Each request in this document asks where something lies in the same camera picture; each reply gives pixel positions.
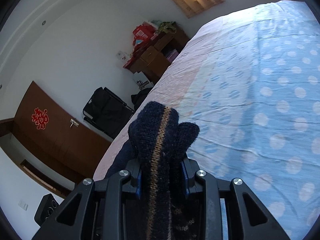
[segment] light switch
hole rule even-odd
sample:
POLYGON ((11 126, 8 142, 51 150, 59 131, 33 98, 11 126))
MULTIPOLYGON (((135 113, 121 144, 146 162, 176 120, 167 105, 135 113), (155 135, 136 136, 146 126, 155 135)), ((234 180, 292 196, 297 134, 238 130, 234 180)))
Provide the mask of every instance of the light switch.
POLYGON ((23 200, 20 200, 18 206, 27 211, 28 204, 26 204, 23 200))

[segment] bed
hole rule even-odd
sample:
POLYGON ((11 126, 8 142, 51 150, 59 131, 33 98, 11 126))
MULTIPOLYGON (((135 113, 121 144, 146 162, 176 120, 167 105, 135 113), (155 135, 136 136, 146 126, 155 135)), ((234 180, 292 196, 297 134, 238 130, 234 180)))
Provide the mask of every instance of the bed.
MULTIPOLYGON (((292 240, 320 213, 319 32, 303 2, 219 17, 198 31, 137 111, 158 101, 175 108, 180 122, 196 123, 188 157, 217 178, 242 178, 292 240)), ((128 126, 94 180, 104 178, 128 126)))

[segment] chinese character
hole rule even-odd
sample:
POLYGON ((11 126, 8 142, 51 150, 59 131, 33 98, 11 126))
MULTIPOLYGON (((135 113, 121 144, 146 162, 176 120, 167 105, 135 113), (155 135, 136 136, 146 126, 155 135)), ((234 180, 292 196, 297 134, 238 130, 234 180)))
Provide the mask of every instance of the chinese character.
POLYGON ((31 116, 32 121, 36 124, 37 129, 44 130, 46 124, 49 122, 49 117, 47 115, 48 110, 44 109, 41 111, 38 107, 35 109, 35 113, 31 116))

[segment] brown wooden door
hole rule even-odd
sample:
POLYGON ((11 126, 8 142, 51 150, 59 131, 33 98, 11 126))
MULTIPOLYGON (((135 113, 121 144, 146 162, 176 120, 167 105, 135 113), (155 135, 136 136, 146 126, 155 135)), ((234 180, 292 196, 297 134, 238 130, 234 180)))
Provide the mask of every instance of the brown wooden door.
POLYGON ((39 160, 79 182, 92 177, 110 142, 80 124, 32 82, 14 118, 13 134, 39 160))

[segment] black speaker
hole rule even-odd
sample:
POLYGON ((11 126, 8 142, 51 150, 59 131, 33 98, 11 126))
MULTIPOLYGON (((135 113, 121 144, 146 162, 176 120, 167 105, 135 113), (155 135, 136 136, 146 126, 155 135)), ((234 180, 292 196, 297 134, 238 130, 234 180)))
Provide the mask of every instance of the black speaker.
POLYGON ((41 226, 59 206, 52 194, 44 195, 35 214, 35 222, 41 226))

